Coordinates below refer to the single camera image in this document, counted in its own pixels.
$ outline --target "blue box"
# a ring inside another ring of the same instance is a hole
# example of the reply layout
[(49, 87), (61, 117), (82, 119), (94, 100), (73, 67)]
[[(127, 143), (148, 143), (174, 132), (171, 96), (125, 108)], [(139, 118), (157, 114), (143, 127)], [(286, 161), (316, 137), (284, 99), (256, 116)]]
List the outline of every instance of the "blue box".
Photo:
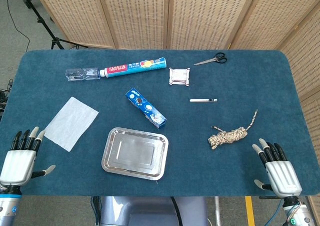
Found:
[(125, 95), (157, 128), (166, 124), (167, 119), (136, 88), (131, 88)]

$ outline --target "yellow floor tape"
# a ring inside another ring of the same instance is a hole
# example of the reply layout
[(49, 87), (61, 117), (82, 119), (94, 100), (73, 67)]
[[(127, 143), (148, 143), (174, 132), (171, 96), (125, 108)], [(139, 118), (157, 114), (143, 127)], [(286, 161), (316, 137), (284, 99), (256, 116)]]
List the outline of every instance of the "yellow floor tape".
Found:
[(255, 226), (254, 209), (252, 207), (251, 196), (245, 196), (246, 215), (248, 217), (248, 226)]

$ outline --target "clear plastic container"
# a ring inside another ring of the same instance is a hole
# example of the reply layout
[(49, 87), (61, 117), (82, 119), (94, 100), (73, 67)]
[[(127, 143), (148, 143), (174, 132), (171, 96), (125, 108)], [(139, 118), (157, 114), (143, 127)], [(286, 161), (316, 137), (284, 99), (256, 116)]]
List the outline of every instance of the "clear plastic container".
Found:
[(66, 69), (65, 76), (68, 79), (68, 81), (100, 79), (98, 68)]

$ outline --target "robotic hand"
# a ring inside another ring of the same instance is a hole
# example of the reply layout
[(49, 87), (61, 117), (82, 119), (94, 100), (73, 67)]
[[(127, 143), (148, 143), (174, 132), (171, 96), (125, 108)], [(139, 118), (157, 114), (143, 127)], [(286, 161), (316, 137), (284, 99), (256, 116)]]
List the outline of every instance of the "robotic hand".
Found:
[(298, 199), (302, 188), (284, 150), (277, 143), (273, 145), (263, 139), (259, 139), (259, 142), (263, 150), (255, 144), (252, 147), (266, 169), (270, 184), (264, 184), (257, 179), (254, 180), (254, 183), (259, 188), (271, 190), (279, 198), (284, 199), (283, 209), (286, 213), (286, 221), (282, 226), (315, 226), (307, 206)]
[(13, 225), (22, 196), (20, 187), (27, 184), (31, 178), (48, 175), (56, 167), (51, 165), (46, 170), (33, 172), (37, 152), (45, 133), (41, 131), (36, 137), (38, 130), (39, 128), (35, 127), (29, 137), (30, 131), (27, 130), (20, 141), (19, 131), (6, 154), (0, 175), (0, 226)]

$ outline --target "scissor blade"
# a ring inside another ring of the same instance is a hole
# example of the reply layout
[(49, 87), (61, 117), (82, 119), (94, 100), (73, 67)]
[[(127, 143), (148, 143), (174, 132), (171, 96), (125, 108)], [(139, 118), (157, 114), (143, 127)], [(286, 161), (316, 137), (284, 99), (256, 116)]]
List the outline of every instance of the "scissor blade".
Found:
[(209, 62), (211, 62), (211, 59), (210, 59), (210, 60), (205, 60), (205, 61), (203, 61), (203, 62), (195, 63), (194, 66), (196, 66), (196, 65), (201, 65), (201, 64), (205, 64), (205, 63), (209, 63)]

